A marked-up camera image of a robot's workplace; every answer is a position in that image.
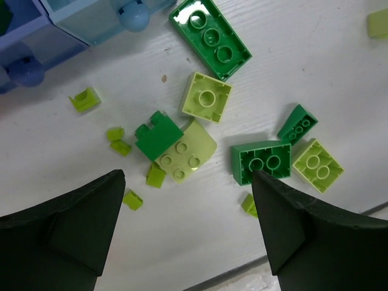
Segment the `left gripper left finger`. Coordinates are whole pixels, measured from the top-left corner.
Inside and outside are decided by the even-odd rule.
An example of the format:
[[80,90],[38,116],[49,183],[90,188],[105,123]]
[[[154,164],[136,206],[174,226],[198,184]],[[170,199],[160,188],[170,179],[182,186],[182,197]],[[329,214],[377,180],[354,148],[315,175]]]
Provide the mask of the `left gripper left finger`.
[[93,290],[125,191],[113,170],[71,192],[1,217],[1,290]]

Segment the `dark green lego plate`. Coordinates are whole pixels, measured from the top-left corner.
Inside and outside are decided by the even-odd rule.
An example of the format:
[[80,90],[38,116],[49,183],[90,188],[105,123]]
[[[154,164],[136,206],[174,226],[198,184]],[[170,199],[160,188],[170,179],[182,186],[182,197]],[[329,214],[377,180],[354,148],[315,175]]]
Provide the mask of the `dark green lego plate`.
[[221,81],[228,80],[252,54],[213,1],[183,1],[169,21]]

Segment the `lime 2x2 lego brick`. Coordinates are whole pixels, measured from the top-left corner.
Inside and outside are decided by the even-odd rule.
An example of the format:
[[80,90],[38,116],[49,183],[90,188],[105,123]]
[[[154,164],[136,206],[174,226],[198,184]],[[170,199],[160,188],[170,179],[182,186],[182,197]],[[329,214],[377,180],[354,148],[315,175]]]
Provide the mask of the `lime 2x2 lego brick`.
[[320,193],[325,193],[344,173],[337,160],[316,138],[292,158],[292,169]]

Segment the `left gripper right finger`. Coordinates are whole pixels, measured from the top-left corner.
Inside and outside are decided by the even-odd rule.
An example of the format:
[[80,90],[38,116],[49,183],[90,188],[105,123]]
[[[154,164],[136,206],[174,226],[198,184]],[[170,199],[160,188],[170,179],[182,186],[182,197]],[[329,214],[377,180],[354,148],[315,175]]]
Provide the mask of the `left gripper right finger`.
[[262,170],[252,191],[282,290],[387,289],[387,221],[333,206]]

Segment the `dark green 2x2 lego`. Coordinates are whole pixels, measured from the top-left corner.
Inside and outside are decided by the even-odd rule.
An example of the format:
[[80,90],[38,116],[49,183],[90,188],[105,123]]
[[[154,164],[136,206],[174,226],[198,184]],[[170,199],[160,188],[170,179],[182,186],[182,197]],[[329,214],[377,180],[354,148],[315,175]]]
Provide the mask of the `dark green 2x2 lego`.
[[232,172],[241,185],[252,183],[253,173],[263,170],[275,178],[288,178],[292,145],[284,141],[257,141],[231,146]]

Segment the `light green square lego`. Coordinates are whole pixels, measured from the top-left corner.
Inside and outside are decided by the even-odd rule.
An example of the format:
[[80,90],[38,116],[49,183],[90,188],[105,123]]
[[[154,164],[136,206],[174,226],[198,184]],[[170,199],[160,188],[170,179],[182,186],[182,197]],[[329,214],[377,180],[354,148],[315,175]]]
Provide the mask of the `light green square lego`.
[[230,84],[200,72],[193,72],[182,96],[181,111],[219,124],[232,89]]

